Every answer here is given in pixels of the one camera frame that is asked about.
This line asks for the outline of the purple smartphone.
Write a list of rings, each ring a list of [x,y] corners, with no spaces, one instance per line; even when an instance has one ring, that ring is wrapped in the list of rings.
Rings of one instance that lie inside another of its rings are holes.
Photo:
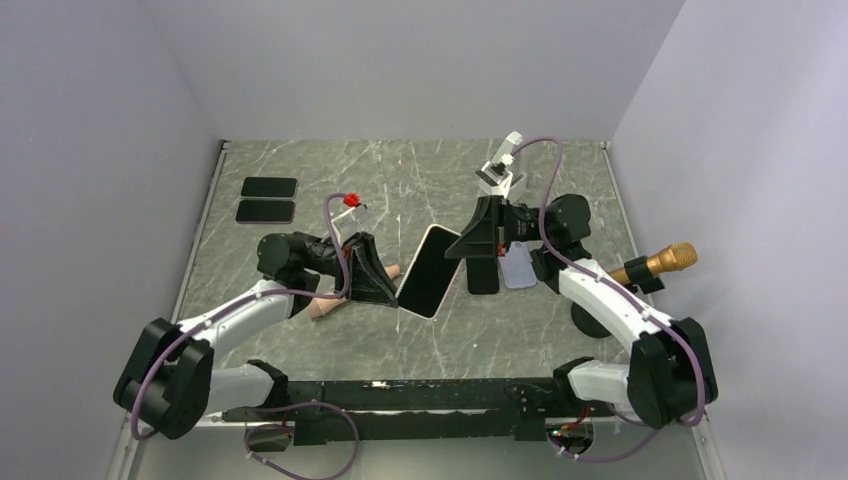
[[[244,199],[239,202],[235,220],[239,224],[290,224],[296,203],[290,200]]]

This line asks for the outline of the black microphone stand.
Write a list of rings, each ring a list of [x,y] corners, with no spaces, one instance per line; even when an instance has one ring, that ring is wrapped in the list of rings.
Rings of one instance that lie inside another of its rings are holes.
[[[586,336],[603,339],[611,335],[599,321],[577,303],[571,304],[570,315],[575,327]]]

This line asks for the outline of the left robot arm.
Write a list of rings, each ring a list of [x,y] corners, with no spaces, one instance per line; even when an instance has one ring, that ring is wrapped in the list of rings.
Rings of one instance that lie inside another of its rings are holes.
[[[113,391],[133,424],[177,439],[210,413],[250,408],[264,420],[279,417],[291,401],[285,373],[261,360],[217,369],[215,360],[304,311],[319,299],[322,276],[335,281],[329,299],[398,305],[397,287],[369,233],[344,243],[303,232],[269,234],[257,257],[262,278],[245,293],[194,318],[159,318],[144,327]]]

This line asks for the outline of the lavender phone case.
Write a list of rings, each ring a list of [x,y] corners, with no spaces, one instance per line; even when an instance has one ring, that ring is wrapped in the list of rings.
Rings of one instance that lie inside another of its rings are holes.
[[[528,289],[536,285],[537,278],[531,256],[524,242],[513,242],[499,264],[507,289]]]

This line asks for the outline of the black base bar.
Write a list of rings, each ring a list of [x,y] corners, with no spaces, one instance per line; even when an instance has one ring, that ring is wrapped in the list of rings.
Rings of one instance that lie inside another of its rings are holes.
[[[552,377],[290,381],[262,406],[302,404],[290,417],[298,445],[350,440],[509,437],[544,441],[566,423],[588,423],[610,411],[574,397]]]

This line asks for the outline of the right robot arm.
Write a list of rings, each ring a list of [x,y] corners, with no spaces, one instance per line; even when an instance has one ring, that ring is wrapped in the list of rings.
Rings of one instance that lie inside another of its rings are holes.
[[[542,208],[481,197],[445,256],[495,259],[515,242],[542,241],[531,253],[536,278],[626,349],[626,365],[582,357],[555,369],[551,399],[560,413],[576,415],[590,402],[603,402],[630,408],[655,430],[699,422],[718,397],[705,330],[692,318],[675,319],[648,305],[607,273],[581,244],[591,233],[590,219],[581,195],[565,194]]]

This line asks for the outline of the pink microphone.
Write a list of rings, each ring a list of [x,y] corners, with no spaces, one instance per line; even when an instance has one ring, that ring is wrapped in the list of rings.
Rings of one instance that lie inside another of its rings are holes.
[[[401,274],[401,268],[398,264],[390,265],[385,268],[386,274],[391,278],[395,279]],[[321,299],[321,298],[313,298],[309,303],[305,311],[308,316],[312,320],[318,320],[321,317],[328,314],[331,310],[336,307],[343,305],[348,301],[347,298],[336,298],[336,299]]]

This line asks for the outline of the black smartphone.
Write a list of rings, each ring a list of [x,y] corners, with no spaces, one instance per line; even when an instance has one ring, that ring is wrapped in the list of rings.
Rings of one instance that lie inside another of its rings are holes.
[[[290,177],[257,177],[244,179],[240,195],[246,198],[294,199],[299,182]]]

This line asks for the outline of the gold microphone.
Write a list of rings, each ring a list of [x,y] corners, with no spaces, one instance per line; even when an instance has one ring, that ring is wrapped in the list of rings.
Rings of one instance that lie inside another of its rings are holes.
[[[659,281],[663,273],[682,271],[698,261],[698,253],[689,242],[669,245],[651,256],[641,256],[626,262],[608,274],[622,285],[643,285]]]

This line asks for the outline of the black phone dark case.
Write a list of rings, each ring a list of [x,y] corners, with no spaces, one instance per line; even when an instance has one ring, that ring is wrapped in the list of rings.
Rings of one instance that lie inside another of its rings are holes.
[[[466,282],[471,295],[497,294],[500,290],[498,261],[495,258],[468,258]]]

